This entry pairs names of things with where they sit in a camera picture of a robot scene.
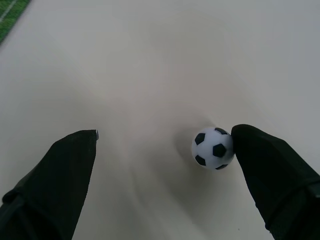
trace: white line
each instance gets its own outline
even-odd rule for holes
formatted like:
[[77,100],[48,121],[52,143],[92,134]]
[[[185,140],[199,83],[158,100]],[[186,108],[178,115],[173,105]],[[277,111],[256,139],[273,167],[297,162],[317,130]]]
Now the white line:
[[8,8],[4,11],[4,13],[2,13],[2,15],[0,16],[0,23],[5,19],[5,17],[10,12],[10,10],[13,8],[13,6],[16,4],[17,1],[18,0],[13,0],[8,6]]

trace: soccer ball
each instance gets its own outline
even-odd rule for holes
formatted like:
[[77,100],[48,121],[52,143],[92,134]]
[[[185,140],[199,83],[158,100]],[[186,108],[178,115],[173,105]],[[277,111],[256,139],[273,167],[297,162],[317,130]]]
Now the soccer ball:
[[191,150],[196,162],[211,170],[224,169],[234,158],[232,137],[218,127],[202,129],[192,140]]

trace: black fabric cover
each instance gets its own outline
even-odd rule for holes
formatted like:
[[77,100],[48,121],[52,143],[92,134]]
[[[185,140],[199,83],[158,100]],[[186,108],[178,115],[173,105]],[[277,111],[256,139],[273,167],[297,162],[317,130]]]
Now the black fabric cover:
[[70,240],[84,205],[96,157],[96,130],[55,142],[2,199],[0,239]]
[[237,125],[231,136],[266,229],[276,240],[320,239],[320,176],[284,140],[258,128]]

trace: black pentagon patch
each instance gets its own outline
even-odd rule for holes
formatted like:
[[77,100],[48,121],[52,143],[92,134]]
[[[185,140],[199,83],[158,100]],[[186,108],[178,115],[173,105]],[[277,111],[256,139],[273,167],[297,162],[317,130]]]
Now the black pentagon patch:
[[217,167],[216,170],[224,169],[226,166],[228,166],[228,164],[223,164],[220,167]]
[[198,162],[198,164],[200,164],[201,166],[205,166],[206,165],[206,160],[204,160],[202,157],[200,157],[199,155],[195,156],[195,160]]
[[205,136],[206,134],[205,133],[199,133],[196,137],[195,137],[195,143],[197,145],[199,145],[200,143],[202,143],[204,140],[205,140]]
[[222,128],[219,128],[219,127],[216,127],[214,130],[221,133],[222,135],[228,134],[225,130],[223,130]]
[[225,146],[222,145],[222,143],[213,146],[212,154],[215,157],[222,158],[226,154],[227,149]]

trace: green carpet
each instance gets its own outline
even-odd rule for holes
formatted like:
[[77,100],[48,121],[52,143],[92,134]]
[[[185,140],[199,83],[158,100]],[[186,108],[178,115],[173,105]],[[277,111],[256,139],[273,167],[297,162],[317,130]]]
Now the green carpet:
[[0,0],[0,45],[31,0]]

